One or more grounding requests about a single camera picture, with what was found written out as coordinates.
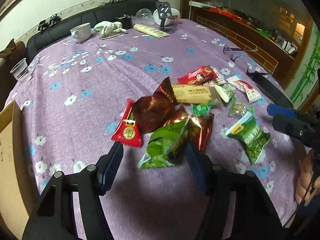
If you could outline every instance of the cardboard box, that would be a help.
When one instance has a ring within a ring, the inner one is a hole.
[[[18,239],[35,202],[22,153],[21,111],[12,101],[0,113],[0,219]]]

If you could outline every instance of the clear plastic cup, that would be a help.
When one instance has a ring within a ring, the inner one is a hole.
[[[136,18],[135,18],[135,23],[140,23],[140,24],[154,24],[155,20],[153,18],[153,14],[149,9],[140,9],[136,13]]]
[[[10,71],[14,78],[23,84],[26,84],[31,79],[32,71],[28,69],[28,63],[26,61],[26,58],[20,60]]]

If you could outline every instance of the gold circular logo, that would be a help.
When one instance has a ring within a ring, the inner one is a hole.
[[[123,136],[127,139],[127,140],[131,140],[136,134],[136,131],[132,128],[132,127],[127,127],[126,129],[124,129],[123,131]]]

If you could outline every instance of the green snack package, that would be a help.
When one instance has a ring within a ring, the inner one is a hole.
[[[245,152],[250,162],[255,164],[263,147],[268,143],[271,135],[263,132],[256,124],[256,120],[250,112],[247,112],[236,122],[226,135],[245,143]]]
[[[234,95],[234,90],[231,89],[227,84],[224,84],[223,87],[218,85],[213,85],[216,89],[217,93],[221,97],[221,99],[227,103],[229,102],[230,98]]]
[[[237,100],[236,94],[233,94],[231,98],[231,105],[229,109],[229,116],[238,114],[240,116],[244,116],[247,112],[254,114],[254,108],[253,106],[248,106],[247,104],[240,102]]]
[[[188,136],[189,119],[171,123],[156,130],[150,137],[147,149],[138,163],[140,169],[174,166],[169,161],[178,156],[180,148]]]
[[[210,113],[210,110],[212,107],[213,107],[213,105],[206,105],[206,104],[193,105],[193,104],[191,104],[191,112],[192,112],[192,115],[195,115],[195,116],[208,115]]]

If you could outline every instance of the yellow logo label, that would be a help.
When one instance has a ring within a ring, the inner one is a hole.
[[[126,129],[124,129],[123,131],[123,136],[127,139],[127,140],[131,140],[134,136],[136,135],[135,130],[132,127],[127,127]]]
[[[244,126],[237,124],[232,130],[231,130],[231,134],[237,134],[240,133],[243,130]]]

